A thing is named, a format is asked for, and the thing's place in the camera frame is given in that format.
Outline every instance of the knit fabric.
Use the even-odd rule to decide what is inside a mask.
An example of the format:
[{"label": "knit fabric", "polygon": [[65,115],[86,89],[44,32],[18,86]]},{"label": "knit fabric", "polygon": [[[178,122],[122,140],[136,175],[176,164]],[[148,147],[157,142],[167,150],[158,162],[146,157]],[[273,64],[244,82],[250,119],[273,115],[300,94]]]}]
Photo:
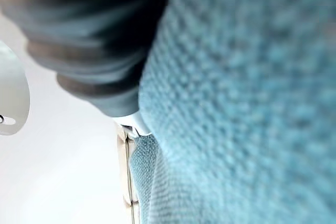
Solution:
[{"label": "knit fabric", "polygon": [[170,0],[131,170],[146,223],[336,223],[335,0]]}]

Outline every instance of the teal fabric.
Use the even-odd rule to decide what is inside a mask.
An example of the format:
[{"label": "teal fabric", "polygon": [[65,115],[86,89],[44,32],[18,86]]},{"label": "teal fabric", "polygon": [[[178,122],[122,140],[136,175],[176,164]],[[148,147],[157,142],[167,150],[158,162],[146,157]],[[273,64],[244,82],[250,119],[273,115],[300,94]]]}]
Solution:
[{"label": "teal fabric", "polygon": [[336,223],[335,0],[170,0],[131,170],[146,223]]}]

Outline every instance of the white surface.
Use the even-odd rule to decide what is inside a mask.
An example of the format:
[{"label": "white surface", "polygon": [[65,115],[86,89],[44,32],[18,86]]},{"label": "white surface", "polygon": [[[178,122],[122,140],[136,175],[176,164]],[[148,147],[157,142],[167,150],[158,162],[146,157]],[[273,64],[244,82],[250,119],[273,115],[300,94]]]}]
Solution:
[{"label": "white surface", "polygon": [[24,63],[31,95],[24,128],[0,136],[0,223],[124,223],[112,120],[62,91],[2,16],[0,39]]}]

